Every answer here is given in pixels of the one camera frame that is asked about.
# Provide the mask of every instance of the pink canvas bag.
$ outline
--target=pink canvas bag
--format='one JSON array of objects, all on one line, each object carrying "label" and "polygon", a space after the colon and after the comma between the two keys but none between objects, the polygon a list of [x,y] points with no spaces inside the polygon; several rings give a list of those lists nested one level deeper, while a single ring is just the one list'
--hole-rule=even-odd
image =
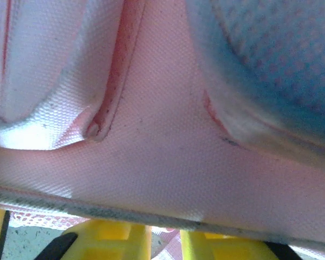
[{"label": "pink canvas bag", "polygon": [[0,207],[325,251],[323,32],[325,1],[0,1]]}]

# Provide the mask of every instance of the black plastic part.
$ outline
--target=black plastic part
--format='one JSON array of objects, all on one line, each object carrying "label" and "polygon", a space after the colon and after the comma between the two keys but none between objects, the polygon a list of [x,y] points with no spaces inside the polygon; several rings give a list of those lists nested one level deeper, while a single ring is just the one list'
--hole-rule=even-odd
[{"label": "black plastic part", "polygon": [[5,215],[4,215],[4,219],[3,219],[2,227],[1,227],[1,233],[0,233],[0,260],[2,257],[2,252],[4,250],[7,229],[9,228],[9,222],[10,222],[10,212],[5,211]]},{"label": "black plastic part", "polygon": [[302,258],[288,245],[265,242],[279,260],[302,260]]},{"label": "black plastic part", "polygon": [[35,260],[60,260],[76,241],[77,237],[78,235],[72,232],[54,238],[35,258]]}]

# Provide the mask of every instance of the gray trim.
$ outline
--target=gray trim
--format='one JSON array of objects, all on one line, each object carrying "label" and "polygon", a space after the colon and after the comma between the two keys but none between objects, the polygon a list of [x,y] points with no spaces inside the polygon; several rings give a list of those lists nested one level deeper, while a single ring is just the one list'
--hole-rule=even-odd
[{"label": "gray trim", "polygon": [[22,207],[27,210],[40,209],[44,213],[68,213],[70,215],[87,218],[113,219],[151,226],[168,226],[183,230],[221,233],[229,236],[245,237],[260,241],[289,244],[318,251],[325,251],[325,242],[294,238],[288,235],[279,235],[269,232],[259,232],[216,224],[201,223],[192,220],[123,210],[114,207],[104,207],[75,199],[52,195],[46,196],[45,194],[36,192],[18,192],[6,188],[0,188],[0,204],[3,206]]}]

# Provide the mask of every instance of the pink mesh fabric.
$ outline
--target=pink mesh fabric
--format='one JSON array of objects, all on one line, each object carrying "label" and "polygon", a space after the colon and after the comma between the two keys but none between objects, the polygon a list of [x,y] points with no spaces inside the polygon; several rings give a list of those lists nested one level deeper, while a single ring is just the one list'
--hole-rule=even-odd
[{"label": "pink mesh fabric", "polygon": [[125,1],[121,17],[107,84],[124,88],[106,138],[53,151],[0,148],[0,204],[325,250],[325,172],[223,136],[204,107],[209,79],[184,1]]},{"label": "pink mesh fabric", "polygon": [[179,230],[166,233],[153,227],[152,232],[167,243],[152,256],[153,260],[183,260]]}]

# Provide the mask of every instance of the floor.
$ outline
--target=floor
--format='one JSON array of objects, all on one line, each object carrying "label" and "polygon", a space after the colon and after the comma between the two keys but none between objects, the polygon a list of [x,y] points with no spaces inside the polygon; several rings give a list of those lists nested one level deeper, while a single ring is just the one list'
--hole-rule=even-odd
[{"label": "floor", "polygon": [[[9,227],[2,260],[33,260],[62,231],[43,227]],[[152,254],[162,241],[152,234]]]}]

